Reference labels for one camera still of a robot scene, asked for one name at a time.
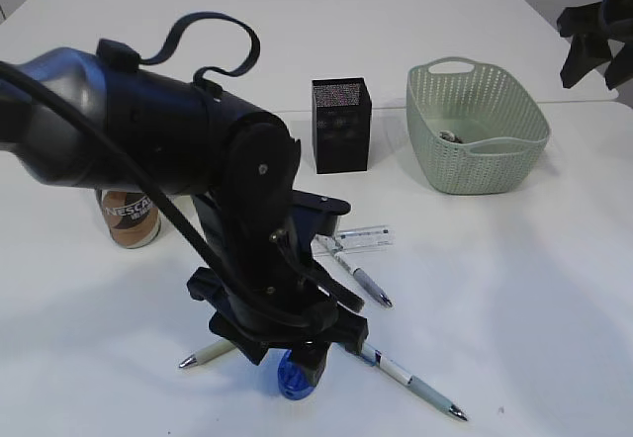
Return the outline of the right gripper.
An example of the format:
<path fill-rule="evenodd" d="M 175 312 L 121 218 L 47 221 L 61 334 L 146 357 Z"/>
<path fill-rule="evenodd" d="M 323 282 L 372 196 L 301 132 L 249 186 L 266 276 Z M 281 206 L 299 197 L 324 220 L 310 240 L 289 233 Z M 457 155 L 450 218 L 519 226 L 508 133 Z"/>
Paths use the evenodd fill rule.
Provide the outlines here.
<path fill-rule="evenodd" d="M 572 37 L 571 47 L 561 69 L 564 88 L 572 88 L 589 72 L 612 59 L 607 40 L 632 41 L 632 0 L 601 0 L 566 7 L 557 19 L 558 33 Z M 633 45 L 625 44 L 604 73 L 608 89 L 615 89 L 633 78 Z"/>

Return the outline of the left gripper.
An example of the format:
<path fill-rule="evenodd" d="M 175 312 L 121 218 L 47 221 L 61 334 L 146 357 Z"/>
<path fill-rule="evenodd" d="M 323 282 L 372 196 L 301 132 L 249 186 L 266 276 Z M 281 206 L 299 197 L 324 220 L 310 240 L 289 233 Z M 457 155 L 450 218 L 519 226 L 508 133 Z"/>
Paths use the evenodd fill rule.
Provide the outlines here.
<path fill-rule="evenodd" d="M 253 364 L 273 348 L 292 351 L 316 387 L 329 348 L 360 352 L 369 334 L 363 300 L 315 260 L 312 238 L 298 236 L 293 195 L 284 201 L 223 206 L 193 199 L 213 259 L 187 282 L 191 298 L 215 310 L 209 329 Z"/>

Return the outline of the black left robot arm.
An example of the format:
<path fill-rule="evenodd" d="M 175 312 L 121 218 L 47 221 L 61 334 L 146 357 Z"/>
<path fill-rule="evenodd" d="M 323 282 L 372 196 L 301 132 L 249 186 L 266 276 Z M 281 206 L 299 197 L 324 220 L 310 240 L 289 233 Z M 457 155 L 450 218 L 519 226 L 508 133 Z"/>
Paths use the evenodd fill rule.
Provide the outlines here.
<path fill-rule="evenodd" d="M 274 114 L 101 41 L 2 64 L 1 147 L 46 185 L 146 194 L 203 260 L 187 288 L 210 330 L 250 362 L 286 349 L 316 384 L 332 345 L 361 352 L 364 302 L 312 253 L 351 207 L 296 188 L 301 144 Z"/>

